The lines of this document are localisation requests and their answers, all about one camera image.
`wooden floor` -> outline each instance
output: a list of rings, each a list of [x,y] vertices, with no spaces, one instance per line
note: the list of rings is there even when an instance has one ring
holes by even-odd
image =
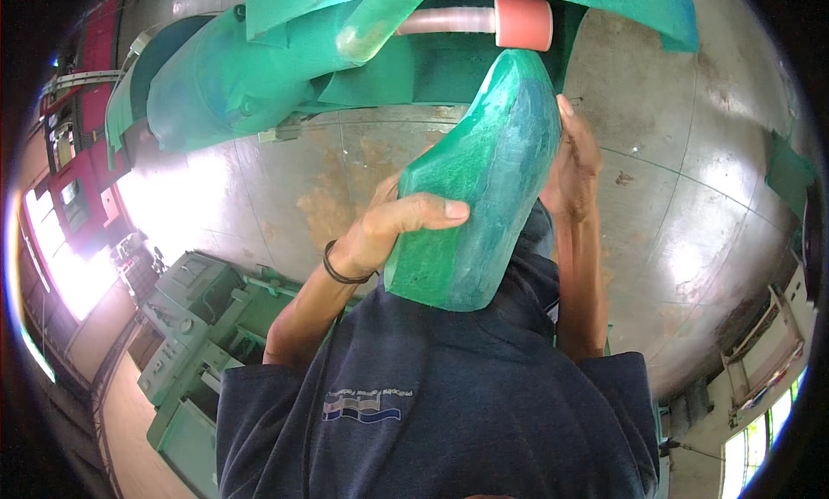
[[[196,499],[147,442],[155,410],[139,389],[139,375],[124,353],[104,400],[109,455],[123,499]]]

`pipe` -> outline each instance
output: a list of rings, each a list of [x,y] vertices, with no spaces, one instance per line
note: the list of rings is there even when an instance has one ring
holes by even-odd
[[[395,35],[436,32],[494,33],[495,8],[451,7],[414,10]]]

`control panel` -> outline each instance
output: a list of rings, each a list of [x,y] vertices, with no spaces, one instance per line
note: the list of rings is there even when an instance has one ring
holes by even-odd
[[[209,327],[198,318],[184,318],[172,329],[139,377],[139,387],[153,405],[160,405],[185,366],[193,362]]]

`machine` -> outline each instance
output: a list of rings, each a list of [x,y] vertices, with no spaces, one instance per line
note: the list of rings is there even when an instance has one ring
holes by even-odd
[[[261,364],[274,318],[301,284],[271,268],[242,275],[187,252],[160,277],[142,312],[164,341],[139,378],[156,408],[147,441],[202,498],[219,496],[215,420],[223,370]],[[358,300],[349,302],[350,310]]]

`concrete floor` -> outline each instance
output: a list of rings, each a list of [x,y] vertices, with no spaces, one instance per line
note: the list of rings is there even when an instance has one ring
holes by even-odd
[[[128,0],[119,51],[157,22],[238,2]],[[763,183],[770,131],[797,126],[788,75],[742,0],[695,4],[698,54],[667,53],[655,31],[590,10],[564,87],[603,147],[611,347],[645,355],[662,399],[715,369],[766,284],[794,268],[797,221]],[[202,250],[304,280],[374,186],[464,111],[342,111],[306,123],[296,141],[249,137],[187,154],[146,148],[119,188],[170,263]]]

